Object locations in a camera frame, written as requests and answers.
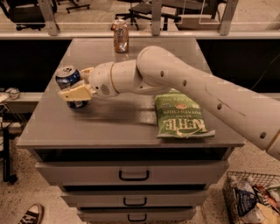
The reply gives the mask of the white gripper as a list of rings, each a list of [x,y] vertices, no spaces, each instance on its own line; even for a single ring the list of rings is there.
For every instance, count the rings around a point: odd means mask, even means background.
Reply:
[[[80,81],[60,90],[58,95],[66,102],[89,101],[95,94],[104,98],[117,96],[111,80],[113,65],[113,62],[107,62],[80,70]]]

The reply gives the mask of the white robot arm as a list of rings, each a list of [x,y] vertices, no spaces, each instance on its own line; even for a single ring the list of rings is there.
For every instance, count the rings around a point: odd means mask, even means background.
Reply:
[[[135,59],[86,68],[81,80],[59,96],[66,102],[88,101],[95,95],[157,95],[172,88],[280,160],[280,101],[190,66],[160,46],[146,46]]]

